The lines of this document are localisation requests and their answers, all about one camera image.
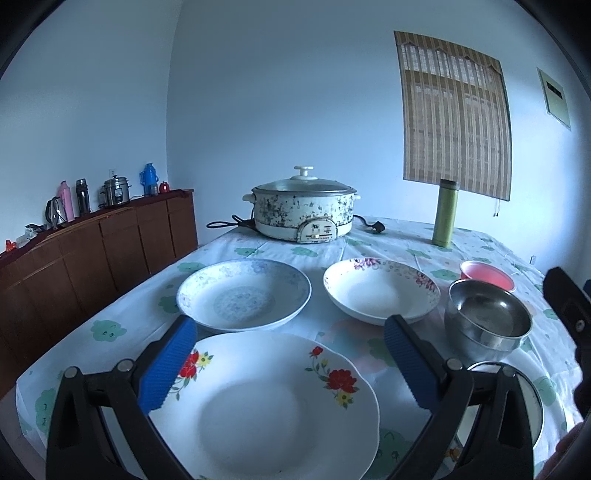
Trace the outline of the stainless steel bowl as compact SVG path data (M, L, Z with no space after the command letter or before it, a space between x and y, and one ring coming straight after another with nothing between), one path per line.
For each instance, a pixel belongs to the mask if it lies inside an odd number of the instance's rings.
M444 325L454 352L476 363L500 361L520 348L533 319L512 293L483 281L462 279L449 287Z

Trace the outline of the pink plastic bowl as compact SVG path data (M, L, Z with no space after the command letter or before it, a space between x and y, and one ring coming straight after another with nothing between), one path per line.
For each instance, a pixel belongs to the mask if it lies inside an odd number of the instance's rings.
M462 279L486 282L502 288L508 292L515 290L515 282L504 271L484 262L468 260L460 265Z

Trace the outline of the red flower white plate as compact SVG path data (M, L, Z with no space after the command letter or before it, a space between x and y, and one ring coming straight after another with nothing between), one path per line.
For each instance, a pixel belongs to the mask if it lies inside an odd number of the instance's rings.
M353 363L273 331L199 340L149 418L194 479L360 479L380 442Z

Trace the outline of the pink flower white bowl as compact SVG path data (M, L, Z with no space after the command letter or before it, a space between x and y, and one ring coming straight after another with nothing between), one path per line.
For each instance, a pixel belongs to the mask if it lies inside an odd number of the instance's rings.
M325 291L342 312L362 322L383 326L392 315L417 322L439 305L441 291L425 273L388 259L365 257L329 266L322 277Z

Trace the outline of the white rimmed enamel bowl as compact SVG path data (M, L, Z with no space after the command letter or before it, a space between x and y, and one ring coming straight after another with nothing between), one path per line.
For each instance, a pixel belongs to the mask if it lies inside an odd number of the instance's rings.
M482 361L471 365L469 370L485 373L497 373L503 367L509 367L509 364L500 361ZM530 423L532 446L535 447L541 437L544 425L542 399L533 382L517 367L514 367L514 370L522 388Z

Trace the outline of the cloud patterned tablecloth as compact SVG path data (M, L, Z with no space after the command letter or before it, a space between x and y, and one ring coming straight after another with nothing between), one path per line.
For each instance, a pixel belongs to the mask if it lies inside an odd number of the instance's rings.
M16 386L21 430L35 450L44 453L64 370L74 365L85 372L100 372L122 358L138 356L178 316L176 292L190 274L222 261L274 260L294 266L311 281L311 299L284 330L348 357L377 393L381 445L368 475L383 479L407 453L428 415L416 406L403 383L380 328L342 313L325 292L322 276L342 260L387 258L424 272L446 290L458 279L461 264L472 260L511 276L517 297L532 315L531 334L508 361L528 376L542 400L544 426L534 450L535 464L542 467L580 419L572 392L581 379L574 343L543 298L543 275L485 233L456 229L446 248L435 246L431 237L430 225L403 220L388 221L380 234L358 225L337 241L304 246L266 239L249 229L228 231L97 313L35 362Z

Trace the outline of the green thermos bottle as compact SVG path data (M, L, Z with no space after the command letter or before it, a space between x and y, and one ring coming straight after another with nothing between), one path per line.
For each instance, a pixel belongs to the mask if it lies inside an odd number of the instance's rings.
M459 195L459 184L456 181L441 179L438 206L432 243L448 248L452 241L456 209Z

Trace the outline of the brown wooden sideboard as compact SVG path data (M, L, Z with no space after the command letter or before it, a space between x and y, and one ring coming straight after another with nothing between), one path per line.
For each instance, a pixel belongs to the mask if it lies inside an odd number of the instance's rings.
M51 347L197 249L193 193L132 200L1 255L1 391Z

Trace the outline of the blue patterned white plate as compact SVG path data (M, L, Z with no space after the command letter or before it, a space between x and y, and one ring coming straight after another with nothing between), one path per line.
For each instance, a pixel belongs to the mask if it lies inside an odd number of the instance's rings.
M311 299L308 276L274 260L230 260L188 276L179 310L212 333L271 330L293 320Z

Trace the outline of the steel electric kettle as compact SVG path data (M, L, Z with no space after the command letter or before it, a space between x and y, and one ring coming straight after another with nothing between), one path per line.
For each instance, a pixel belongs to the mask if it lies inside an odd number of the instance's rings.
M59 229L67 223L65 208L59 196L55 196L47 202L45 219L49 227L53 230Z

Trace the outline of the bamboo window blind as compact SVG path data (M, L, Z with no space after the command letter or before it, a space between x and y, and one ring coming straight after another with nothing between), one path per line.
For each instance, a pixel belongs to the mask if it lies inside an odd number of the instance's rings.
M512 188L509 102L499 60L446 40L394 32L408 181L508 201Z

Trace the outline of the black thermos flask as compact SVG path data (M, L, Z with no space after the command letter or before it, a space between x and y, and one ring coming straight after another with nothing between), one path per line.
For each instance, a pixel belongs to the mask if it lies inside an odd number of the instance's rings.
M76 199L80 217L90 213L90 199L88 185L85 178L76 181Z

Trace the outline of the steel pot on sideboard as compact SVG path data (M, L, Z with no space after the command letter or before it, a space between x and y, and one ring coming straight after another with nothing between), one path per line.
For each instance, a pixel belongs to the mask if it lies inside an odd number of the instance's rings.
M126 177L114 175L99 189L99 205L102 208L124 205L130 201L129 183Z

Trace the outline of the pink thermos bottle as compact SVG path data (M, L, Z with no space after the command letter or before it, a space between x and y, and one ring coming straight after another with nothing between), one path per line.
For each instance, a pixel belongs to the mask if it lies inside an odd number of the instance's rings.
M57 194L58 194L59 198L61 199L63 209L64 209L64 212L66 215L66 221L67 222L73 221L75 219L75 215L73 212L71 190L65 180L60 182L60 184L58 186Z

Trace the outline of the wall electrical panel box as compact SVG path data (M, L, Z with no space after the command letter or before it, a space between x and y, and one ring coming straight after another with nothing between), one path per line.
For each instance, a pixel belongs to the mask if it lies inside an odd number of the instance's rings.
M537 71L542 84L547 112L567 129L571 129L566 95L562 86L540 68Z

